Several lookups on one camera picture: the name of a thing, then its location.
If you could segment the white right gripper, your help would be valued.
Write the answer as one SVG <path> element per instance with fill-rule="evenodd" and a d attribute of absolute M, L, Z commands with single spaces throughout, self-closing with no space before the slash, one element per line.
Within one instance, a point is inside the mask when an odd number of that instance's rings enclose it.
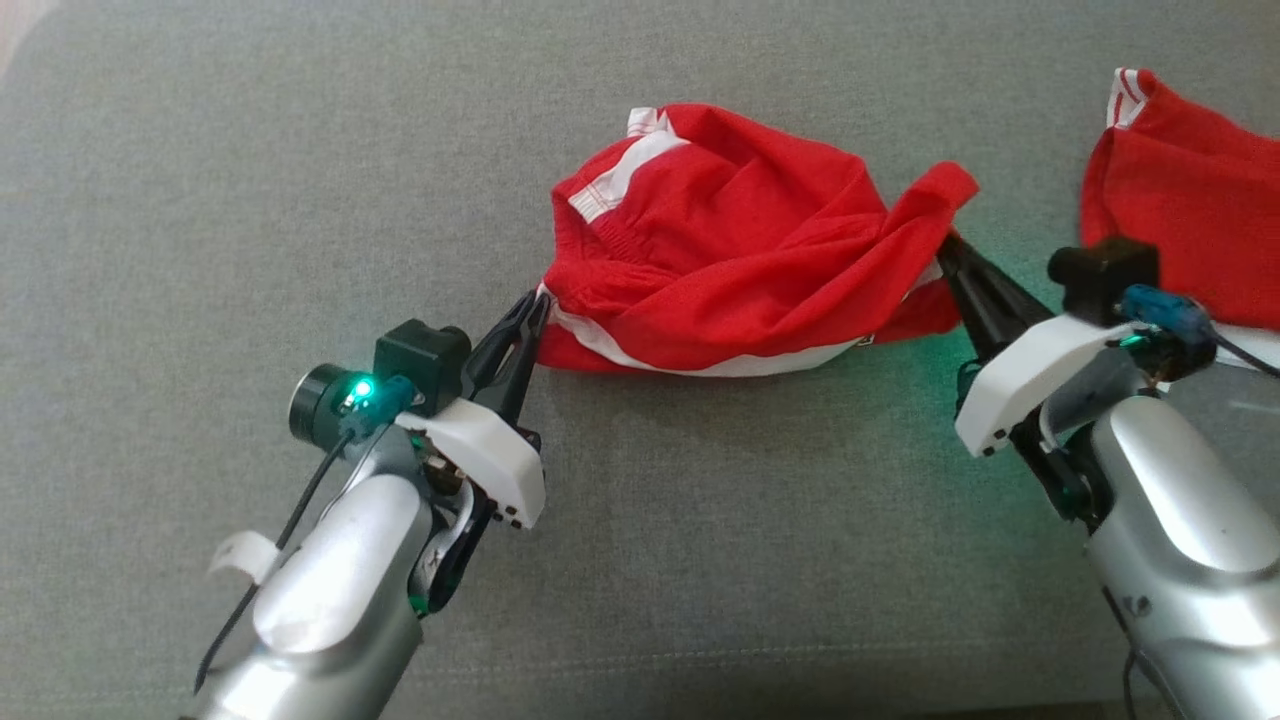
<path fill-rule="evenodd" d="M 995 357 L 978 372 L 955 420 L 972 456 L 1004 448 L 1024 421 L 1030 421 L 1034 445 L 1051 448 L 1059 434 L 1142 388 L 1143 375 L 1124 348 L 1140 323 L 1103 328 L 1053 316 L 956 232 L 948 233 L 936 259 L 977 359 Z"/>

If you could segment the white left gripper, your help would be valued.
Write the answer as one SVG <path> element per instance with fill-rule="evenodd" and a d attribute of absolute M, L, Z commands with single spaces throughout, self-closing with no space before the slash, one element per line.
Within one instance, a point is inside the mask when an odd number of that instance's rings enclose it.
<path fill-rule="evenodd" d="M 522 529 L 538 524 L 547 505 L 540 454 L 518 433 L 550 299 L 529 291 L 480 340 L 463 365 L 463 397 L 433 416 L 401 413 L 396 424 L 422 436 L 483 489 Z M 498 414 L 479 404 L 498 404 Z"/>

